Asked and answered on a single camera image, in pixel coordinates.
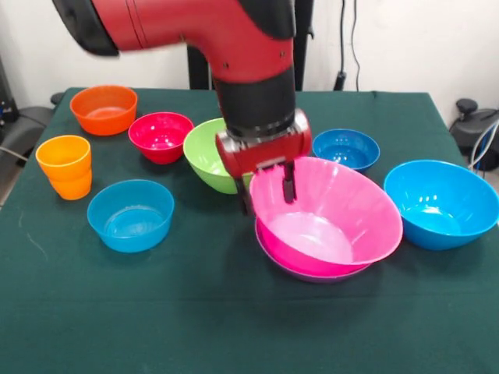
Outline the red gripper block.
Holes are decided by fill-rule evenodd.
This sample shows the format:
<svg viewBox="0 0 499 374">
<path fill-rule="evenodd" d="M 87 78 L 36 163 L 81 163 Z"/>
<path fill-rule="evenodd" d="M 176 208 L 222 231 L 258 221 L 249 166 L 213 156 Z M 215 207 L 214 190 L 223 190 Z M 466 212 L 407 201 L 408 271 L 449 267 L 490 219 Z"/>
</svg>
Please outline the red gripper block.
<svg viewBox="0 0 499 374">
<path fill-rule="evenodd" d="M 237 195 L 244 215 L 253 215 L 250 182 L 258 169 L 283 164 L 283 195 L 286 203 L 296 200 L 295 162 L 311 151 L 312 136 L 306 114 L 296 109 L 294 120 L 282 133 L 270 138 L 239 140 L 228 130 L 218 132 L 215 145 L 228 174 L 235 180 Z"/>
</svg>

